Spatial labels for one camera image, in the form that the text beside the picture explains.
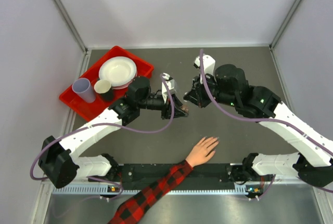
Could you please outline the nail polish bottle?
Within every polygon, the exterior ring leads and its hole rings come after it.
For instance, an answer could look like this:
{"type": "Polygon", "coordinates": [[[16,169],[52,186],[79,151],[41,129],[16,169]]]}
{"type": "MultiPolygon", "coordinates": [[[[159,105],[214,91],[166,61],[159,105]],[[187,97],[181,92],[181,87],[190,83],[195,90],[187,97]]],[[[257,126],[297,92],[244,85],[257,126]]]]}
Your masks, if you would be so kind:
{"type": "Polygon", "coordinates": [[[181,106],[181,110],[182,110],[183,112],[186,112],[186,113],[189,112],[189,108],[188,108],[188,106],[185,105],[185,104],[181,106]]]}

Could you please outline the red plaid sleeve forearm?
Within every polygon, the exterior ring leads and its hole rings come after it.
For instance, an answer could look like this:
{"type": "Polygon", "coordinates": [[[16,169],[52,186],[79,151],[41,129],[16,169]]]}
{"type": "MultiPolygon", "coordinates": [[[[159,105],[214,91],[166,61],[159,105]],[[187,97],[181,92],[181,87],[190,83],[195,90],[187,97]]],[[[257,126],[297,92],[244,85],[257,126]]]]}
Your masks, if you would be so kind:
{"type": "Polygon", "coordinates": [[[139,191],[136,195],[123,202],[117,209],[110,224],[139,223],[143,216],[163,196],[175,189],[193,171],[186,160],[172,166],[160,179],[139,191]]]}

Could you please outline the mannequin hand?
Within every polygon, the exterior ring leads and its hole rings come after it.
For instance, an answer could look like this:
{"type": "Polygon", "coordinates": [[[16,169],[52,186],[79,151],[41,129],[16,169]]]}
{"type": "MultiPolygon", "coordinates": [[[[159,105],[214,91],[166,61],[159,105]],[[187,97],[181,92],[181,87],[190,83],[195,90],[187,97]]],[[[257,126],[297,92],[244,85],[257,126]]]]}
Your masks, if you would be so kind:
{"type": "Polygon", "coordinates": [[[215,148],[219,144],[218,137],[202,138],[191,150],[186,162],[192,167],[207,163],[215,154],[215,148]]]}

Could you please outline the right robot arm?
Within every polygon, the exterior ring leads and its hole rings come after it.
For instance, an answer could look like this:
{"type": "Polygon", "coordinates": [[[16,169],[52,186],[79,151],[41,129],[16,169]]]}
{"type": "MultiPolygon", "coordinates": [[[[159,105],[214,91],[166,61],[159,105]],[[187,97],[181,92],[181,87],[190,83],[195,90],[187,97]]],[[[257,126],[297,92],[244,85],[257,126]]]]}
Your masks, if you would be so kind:
{"type": "Polygon", "coordinates": [[[210,103],[216,107],[233,107],[238,116],[232,118],[266,127],[292,145],[297,152],[285,155],[250,153],[242,161],[241,177],[255,180],[259,176],[284,175],[298,177],[318,188],[332,183],[332,141],[299,119],[271,90],[250,86],[244,71],[232,64],[218,68],[214,64],[194,67],[200,74],[193,78],[192,88],[184,96],[200,108],[210,103]]]}

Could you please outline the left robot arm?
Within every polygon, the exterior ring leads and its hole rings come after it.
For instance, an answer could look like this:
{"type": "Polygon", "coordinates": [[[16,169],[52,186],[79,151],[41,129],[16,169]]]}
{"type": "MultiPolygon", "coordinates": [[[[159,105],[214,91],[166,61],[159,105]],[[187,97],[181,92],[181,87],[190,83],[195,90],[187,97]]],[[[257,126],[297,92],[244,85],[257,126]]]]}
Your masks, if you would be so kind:
{"type": "Polygon", "coordinates": [[[168,121],[177,117],[187,117],[186,106],[176,96],[174,78],[162,73],[161,79],[161,90],[152,93],[148,78],[134,78],[124,96],[90,122],[60,138],[46,138],[34,164],[40,167],[45,177],[57,189],[74,180],[88,177],[114,180],[118,174],[118,164],[112,156],[81,155],[105,136],[121,128],[129,130],[128,124],[139,117],[142,109],[159,111],[161,118],[168,121]]]}

